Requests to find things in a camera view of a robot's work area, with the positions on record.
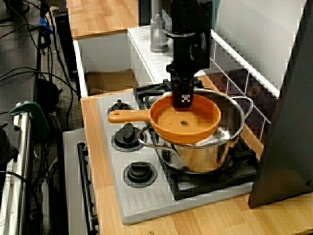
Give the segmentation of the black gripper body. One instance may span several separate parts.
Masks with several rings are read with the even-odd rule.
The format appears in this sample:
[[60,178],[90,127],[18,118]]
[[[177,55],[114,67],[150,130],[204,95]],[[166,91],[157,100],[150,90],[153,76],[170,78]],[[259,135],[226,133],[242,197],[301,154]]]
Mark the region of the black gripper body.
[[189,81],[198,71],[210,67],[209,31],[183,34],[167,31],[166,36],[173,40],[173,60],[166,67],[172,81]]

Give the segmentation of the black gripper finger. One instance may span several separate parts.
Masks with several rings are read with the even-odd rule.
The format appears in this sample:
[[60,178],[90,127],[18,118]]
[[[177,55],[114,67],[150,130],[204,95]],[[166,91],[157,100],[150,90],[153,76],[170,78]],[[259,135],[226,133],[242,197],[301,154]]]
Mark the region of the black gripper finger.
[[192,104],[194,84],[192,81],[172,81],[172,105],[174,108],[188,108]]

